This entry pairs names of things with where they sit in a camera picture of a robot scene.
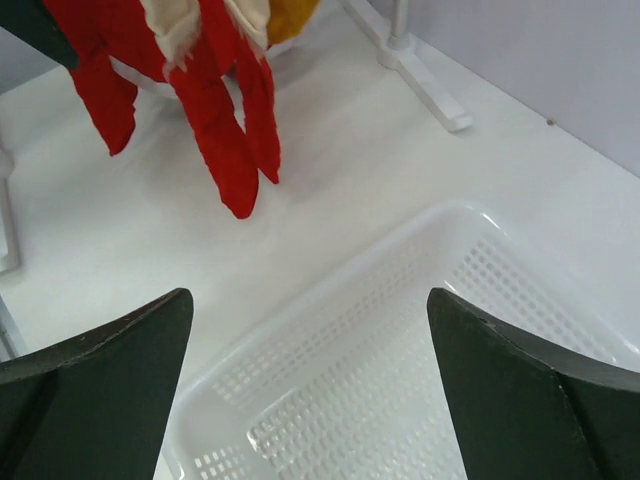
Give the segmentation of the mustard yellow sock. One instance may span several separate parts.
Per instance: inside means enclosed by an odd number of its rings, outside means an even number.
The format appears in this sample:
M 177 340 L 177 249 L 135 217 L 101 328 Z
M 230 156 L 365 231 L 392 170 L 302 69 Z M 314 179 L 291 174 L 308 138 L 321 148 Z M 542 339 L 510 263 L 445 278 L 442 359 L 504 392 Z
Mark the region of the mustard yellow sock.
M 270 0 L 268 45 L 279 45 L 298 36 L 319 4 L 320 0 Z

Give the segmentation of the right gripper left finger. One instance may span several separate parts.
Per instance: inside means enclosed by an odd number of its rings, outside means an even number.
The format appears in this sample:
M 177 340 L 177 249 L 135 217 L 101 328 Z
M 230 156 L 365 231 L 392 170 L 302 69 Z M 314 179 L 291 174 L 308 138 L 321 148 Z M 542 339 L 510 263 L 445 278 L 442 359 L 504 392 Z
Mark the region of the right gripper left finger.
M 194 314 L 174 289 L 1 365 L 4 479 L 150 479 Z

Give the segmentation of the red beige patterned sock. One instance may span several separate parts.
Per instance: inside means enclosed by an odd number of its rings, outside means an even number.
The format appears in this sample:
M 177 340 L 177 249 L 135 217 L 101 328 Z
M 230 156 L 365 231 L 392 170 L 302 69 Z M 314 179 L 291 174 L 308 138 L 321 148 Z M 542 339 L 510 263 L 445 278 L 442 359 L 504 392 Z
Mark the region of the red beige patterned sock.
M 265 58 L 268 48 L 268 1 L 225 1 L 240 35 L 236 62 L 242 93 L 245 131 L 259 170 L 274 184 L 279 182 L 281 147 L 275 120 L 275 87 Z

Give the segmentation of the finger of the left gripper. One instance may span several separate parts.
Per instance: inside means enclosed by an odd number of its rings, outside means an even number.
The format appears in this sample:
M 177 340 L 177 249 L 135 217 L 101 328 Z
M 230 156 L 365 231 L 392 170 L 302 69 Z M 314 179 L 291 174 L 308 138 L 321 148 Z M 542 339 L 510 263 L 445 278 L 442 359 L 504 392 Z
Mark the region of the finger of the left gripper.
M 40 0 L 1 0 L 1 27 L 67 69 L 79 57 Z

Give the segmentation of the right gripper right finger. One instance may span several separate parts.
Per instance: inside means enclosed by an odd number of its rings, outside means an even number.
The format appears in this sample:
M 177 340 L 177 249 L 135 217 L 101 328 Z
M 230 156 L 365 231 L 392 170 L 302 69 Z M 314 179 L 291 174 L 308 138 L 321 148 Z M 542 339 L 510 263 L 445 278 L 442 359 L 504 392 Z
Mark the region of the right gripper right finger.
M 427 299 L 470 479 L 636 479 L 639 375 L 533 335 L 456 294 Z

